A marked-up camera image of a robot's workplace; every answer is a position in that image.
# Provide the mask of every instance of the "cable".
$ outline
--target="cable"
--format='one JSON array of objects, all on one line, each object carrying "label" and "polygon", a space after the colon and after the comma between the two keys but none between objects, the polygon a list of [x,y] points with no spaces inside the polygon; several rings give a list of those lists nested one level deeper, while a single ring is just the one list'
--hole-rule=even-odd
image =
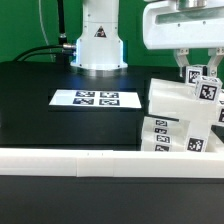
[{"label": "cable", "polygon": [[26,57],[24,57],[21,61],[25,61],[27,58],[33,57],[33,56],[38,56],[38,55],[53,55],[53,54],[61,54],[59,52],[41,52],[41,53],[33,53],[33,54],[28,54]]},{"label": "cable", "polygon": [[29,53],[35,52],[35,51],[47,50],[47,49],[55,49],[55,48],[63,48],[63,46],[62,45],[49,45],[49,46],[35,47],[35,48],[32,48],[32,49],[30,49],[28,51],[25,51],[25,52],[19,54],[16,58],[13,59],[13,61],[18,61],[23,56],[25,56],[25,55],[27,55]]},{"label": "cable", "polygon": [[72,53],[65,53],[65,52],[40,52],[40,53],[33,53],[33,54],[29,54],[26,57],[24,57],[21,61],[25,61],[27,58],[33,57],[33,56],[38,56],[38,55],[59,55],[59,54],[63,54],[63,55],[70,55],[73,56]]},{"label": "cable", "polygon": [[[41,31],[42,31],[42,34],[44,36],[44,40],[46,42],[46,45],[50,45],[49,44],[49,41],[48,41],[48,38],[47,38],[47,34],[46,34],[46,31],[45,31],[45,28],[44,28],[44,23],[43,23],[43,15],[42,15],[42,1],[39,0],[39,18],[40,18],[40,26],[41,26]],[[53,56],[51,55],[51,61],[53,62],[54,61],[54,58]]]}]

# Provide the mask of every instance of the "white cube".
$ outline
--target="white cube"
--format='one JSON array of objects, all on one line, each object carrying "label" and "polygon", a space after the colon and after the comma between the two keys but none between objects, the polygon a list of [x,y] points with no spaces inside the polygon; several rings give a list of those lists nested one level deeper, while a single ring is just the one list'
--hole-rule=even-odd
[{"label": "white cube", "polygon": [[194,86],[196,84],[197,77],[204,75],[206,69],[207,68],[204,65],[186,66],[185,84]]},{"label": "white cube", "polygon": [[221,92],[222,82],[219,78],[198,76],[194,94],[197,100],[216,103]]}]

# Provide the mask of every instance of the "white bar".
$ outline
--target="white bar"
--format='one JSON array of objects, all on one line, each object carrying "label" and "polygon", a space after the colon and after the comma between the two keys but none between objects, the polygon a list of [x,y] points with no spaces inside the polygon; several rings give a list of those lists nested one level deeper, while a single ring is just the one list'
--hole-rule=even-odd
[{"label": "white bar", "polygon": [[224,178],[224,154],[1,148],[0,175]]}]

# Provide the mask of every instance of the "white plastic housing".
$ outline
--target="white plastic housing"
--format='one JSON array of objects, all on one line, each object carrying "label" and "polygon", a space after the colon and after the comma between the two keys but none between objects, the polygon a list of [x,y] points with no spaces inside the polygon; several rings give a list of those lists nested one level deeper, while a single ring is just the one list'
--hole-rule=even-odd
[{"label": "white plastic housing", "polygon": [[177,9],[174,0],[150,3],[143,14],[144,43],[148,49],[224,46],[223,7],[222,0],[207,1],[203,9],[184,11]]},{"label": "white plastic housing", "polygon": [[83,33],[72,66],[113,70],[127,67],[118,37],[119,0],[83,0]]}]

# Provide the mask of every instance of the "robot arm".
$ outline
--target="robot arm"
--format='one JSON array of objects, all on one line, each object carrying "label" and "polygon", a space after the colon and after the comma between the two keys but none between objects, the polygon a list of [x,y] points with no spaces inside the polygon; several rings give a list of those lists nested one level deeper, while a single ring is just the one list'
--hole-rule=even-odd
[{"label": "robot arm", "polygon": [[180,67],[189,65],[189,48],[209,48],[208,75],[216,76],[224,56],[223,25],[223,1],[157,1],[144,10],[143,39],[148,49],[175,49]]}]

